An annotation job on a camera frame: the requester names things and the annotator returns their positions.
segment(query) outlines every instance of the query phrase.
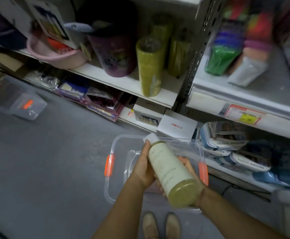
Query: price tag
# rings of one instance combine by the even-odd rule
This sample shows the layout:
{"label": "price tag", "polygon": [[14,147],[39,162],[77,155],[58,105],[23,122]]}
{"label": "price tag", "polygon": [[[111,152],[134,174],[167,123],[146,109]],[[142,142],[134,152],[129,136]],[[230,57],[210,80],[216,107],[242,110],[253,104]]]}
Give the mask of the price tag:
{"label": "price tag", "polygon": [[81,45],[81,49],[82,49],[85,57],[87,58],[87,60],[92,61],[91,54],[90,54],[89,50],[87,49],[87,47],[83,43],[80,43],[80,45]]}
{"label": "price tag", "polygon": [[128,116],[133,117],[134,116],[134,110],[131,109],[131,111],[128,113]]}
{"label": "price tag", "polygon": [[266,114],[237,105],[231,105],[225,113],[225,117],[248,125],[255,125],[264,115]]}

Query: yellow-green plastic roll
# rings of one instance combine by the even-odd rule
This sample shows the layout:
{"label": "yellow-green plastic roll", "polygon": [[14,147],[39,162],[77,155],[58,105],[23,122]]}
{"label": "yellow-green plastic roll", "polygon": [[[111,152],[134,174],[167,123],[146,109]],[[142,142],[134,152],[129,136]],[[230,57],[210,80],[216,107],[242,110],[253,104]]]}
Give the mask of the yellow-green plastic roll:
{"label": "yellow-green plastic roll", "polygon": [[181,76],[189,65],[191,54],[191,33],[183,29],[171,37],[167,71],[171,76]]}
{"label": "yellow-green plastic roll", "polygon": [[157,38],[143,37],[136,44],[138,70],[144,96],[157,96],[161,90],[163,48]]}
{"label": "yellow-green plastic roll", "polygon": [[169,41],[173,34],[175,26],[175,21],[173,17],[169,14],[158,13],[152,17],[150,23],[149,33],[151,36],[158,38],[163,47],[163,66],[165,65],[165,60],[167,57],[167,50],[169,47]]}

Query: bottle cap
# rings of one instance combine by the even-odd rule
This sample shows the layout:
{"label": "bottle cap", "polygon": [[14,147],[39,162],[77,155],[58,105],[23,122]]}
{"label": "bottle cap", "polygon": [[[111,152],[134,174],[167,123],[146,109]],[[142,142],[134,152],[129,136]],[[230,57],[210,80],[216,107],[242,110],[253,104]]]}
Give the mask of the bottle cap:
{"label": "bottle cap", "polygon": [[158,136],[156,136],[155,133],[150,133],[149,135],[147,135],[146,137],[143,138],[144,142],[146,142],[146,140],[148,140],[151,145],[155,142],[160,141],[160,139],[158,138]]}

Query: purple bucket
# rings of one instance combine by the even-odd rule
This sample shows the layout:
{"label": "purple bucket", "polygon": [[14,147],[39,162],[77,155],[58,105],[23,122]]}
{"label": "purple bucket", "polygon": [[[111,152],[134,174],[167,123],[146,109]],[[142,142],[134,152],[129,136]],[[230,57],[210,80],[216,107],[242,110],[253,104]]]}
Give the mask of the purple bucket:
{"label": "purple bucket", "polygon": [[127,76],[136,68],[135,39],[131,33],[112,37],[87,35],[87,38],[109,76]]}

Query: yellow price label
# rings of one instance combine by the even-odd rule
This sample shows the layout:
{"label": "yellow price label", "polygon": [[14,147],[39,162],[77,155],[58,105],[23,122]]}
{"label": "yellow price label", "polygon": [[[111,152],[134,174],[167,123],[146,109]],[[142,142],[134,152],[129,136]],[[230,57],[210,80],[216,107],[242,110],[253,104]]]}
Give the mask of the yellow price label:
{"label": "yellow price label", "polygon": [[92,61],[91,54],[90,54],[89,50],[87,49],[87,47],[83,43],[80,43],[80,45],[81,45],[81,49],[82,49],[85,57],[87,58],[87,60]]}
{"label": "yellow price label", "polygon": [[239,121],[247,123],[247,124],[255,124],[255,122],[258,120],[258,117],[251,116],[248,114],[242,114],[241,118]]}

